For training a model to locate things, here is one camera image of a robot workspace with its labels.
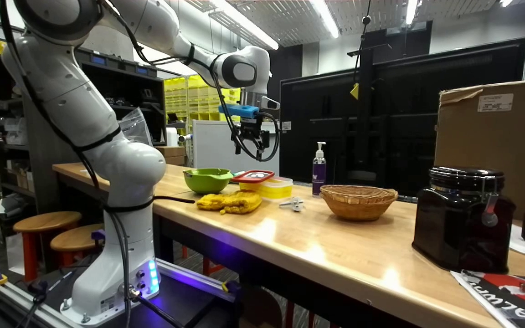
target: glass jar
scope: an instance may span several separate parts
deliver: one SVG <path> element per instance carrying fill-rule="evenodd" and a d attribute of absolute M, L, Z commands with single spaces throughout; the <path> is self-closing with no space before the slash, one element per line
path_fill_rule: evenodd
<path fill-rule="evenodd" d="M 504 174 L 494 170 L 429 170 L 431 187 L 419 191 L 412 247 L 448 270 L 508 272 L 516 206 L 501 194 Z"/>

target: green bowl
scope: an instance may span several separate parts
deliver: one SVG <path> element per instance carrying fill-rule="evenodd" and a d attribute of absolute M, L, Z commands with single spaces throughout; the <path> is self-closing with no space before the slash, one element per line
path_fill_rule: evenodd
<path fill-rule="evenodd" d="M 198 194 L 217 194 L 226 188 L 233 175 L 226 169 L 185 170 L 185 184 Z"/>

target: yellow cloth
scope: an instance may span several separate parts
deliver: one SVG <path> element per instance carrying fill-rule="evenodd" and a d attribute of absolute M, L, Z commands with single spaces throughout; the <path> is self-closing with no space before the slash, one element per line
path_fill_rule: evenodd
<path fill-rule="evenodd" d="M 220 214 L 245 214 L 256 210 L 262 201 L 256 191 L 240 190 L 229 195 L 205 195 L 196 205 L 200 210 L 220 210 Z"/>

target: white label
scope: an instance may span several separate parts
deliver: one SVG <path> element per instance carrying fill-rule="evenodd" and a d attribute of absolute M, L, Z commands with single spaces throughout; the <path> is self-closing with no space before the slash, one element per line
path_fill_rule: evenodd
<path fill-rule="evenodd" d="M 111 296 L 104 301 L 100 301 L 100 312 L 108 311 L 115 307 L 115 296 Z"/>
<path fill-rule="evenodd" d="M 512 110 L 513 93 L 504 95 L 480 96 L 477 112 L 506 112 Z"/>

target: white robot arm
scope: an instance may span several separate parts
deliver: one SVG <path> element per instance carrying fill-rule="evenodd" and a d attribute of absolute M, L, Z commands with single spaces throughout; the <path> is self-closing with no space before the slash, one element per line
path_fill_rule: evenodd
<path fill-rule="evenodd" d="M 0 1 L 5 28 L 5 0 Z M 59 305 L 61 313 L 77 324 L 96 327 L 125 309 L 119 292 L 123 269 L 129 272 L 129 285 L 144 297 L 159 292 L 150 203 L 166 166 L 159 151 L 124 137 L 112 108 L 77 64 L 74 48 L 102 24 L 129 37 L 133 34 L 140 43 L 171 56 L 187 57 L 184 63 L 207 83 L 214 84 L 213 75 L 222 87 L 245 87 L 259 95 L 267 93 L 268 53 L 247 46 L 221 56 L 206 54 L 181 36 L 177 17 L 164 0 L 112 0 L 122 17 L 113 15 L 105 0 L 15 0 L 15 4 L 26 31 L 15 41 L 10 30 L 6 34 L 11 45 L 2 52 L 6 68 L 56 133 L 110 181 L 108 206 L 136 207 L 118 214 L 129 244 L 129 261 L 121 261 L 122 240 L 114 212 L 105 210 L 104 251 L 75 281 L 71 299 Z"/>

